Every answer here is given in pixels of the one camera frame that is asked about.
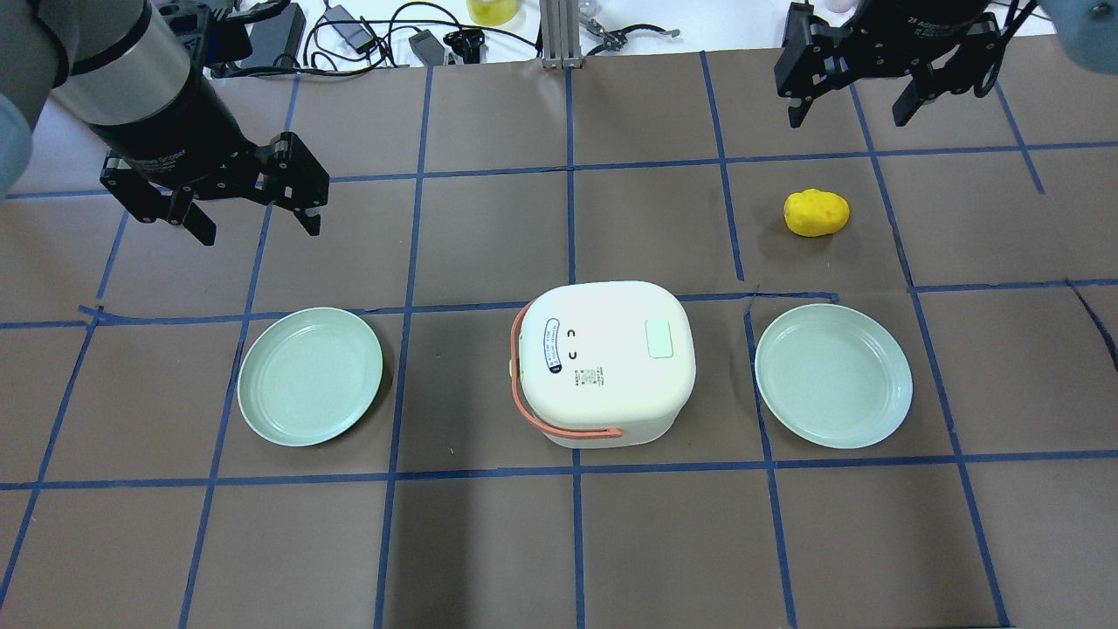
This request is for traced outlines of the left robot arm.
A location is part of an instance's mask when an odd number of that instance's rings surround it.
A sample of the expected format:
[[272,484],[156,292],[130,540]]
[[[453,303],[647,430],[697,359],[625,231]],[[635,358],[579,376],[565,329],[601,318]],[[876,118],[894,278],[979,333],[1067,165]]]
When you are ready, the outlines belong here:
[[31,163],[54,99],[107,145],[100,182],[138,222],[163,220],[211,245],[217,227],[199,203],[243,198],[292,212],[316,236],[325,169],[293,132],[252,143],[203,76],[247,57],[247,25],[286,7],[4,1],[3,193]]

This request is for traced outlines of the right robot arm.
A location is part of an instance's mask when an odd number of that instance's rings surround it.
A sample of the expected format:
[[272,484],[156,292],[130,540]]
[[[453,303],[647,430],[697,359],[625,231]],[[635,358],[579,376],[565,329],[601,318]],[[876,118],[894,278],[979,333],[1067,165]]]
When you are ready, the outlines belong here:
[[909,77],[892,104],[901,128],[942,95],[989,95],[1011,40],[1038,10],[1077,65],[1115,73],[1114,1],[1011,1],[1005,17],[986,1],[859,1],[842,25],[797,1],[786,15],[775,87],[798,128],[813,103],[831,92],[863,79]]

